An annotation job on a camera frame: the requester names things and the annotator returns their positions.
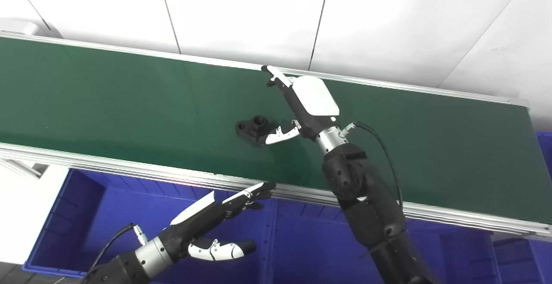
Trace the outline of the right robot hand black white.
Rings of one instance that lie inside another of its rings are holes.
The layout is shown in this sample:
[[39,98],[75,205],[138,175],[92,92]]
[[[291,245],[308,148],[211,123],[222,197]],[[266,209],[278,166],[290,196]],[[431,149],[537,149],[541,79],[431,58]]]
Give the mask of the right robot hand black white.
[[323,152],[330,152],[347,140],[339,136],[339,107],[319,77],[288,77],[273,66],[262,71],[271,75],[268,87],[277,86],[295,118],[260,139],[264,145],[276,144],[297,136],[315,141]]

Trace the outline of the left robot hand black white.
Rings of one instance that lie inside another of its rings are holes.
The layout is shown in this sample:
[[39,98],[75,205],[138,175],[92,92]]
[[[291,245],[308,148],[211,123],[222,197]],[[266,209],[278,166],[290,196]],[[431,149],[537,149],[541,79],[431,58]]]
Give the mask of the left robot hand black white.
[[247,209],[261,211],[264,205],[258,200],[270,198],[275,188],[274,182],[258,183],[224,201],[217,201],[215,192],[210,192],[182,211],[159,233],[164,251],[174,263],[188,256],[205,261],[226,261],[252,254],[256,251],[253,240],[221,241],[205,237],[205,234]]

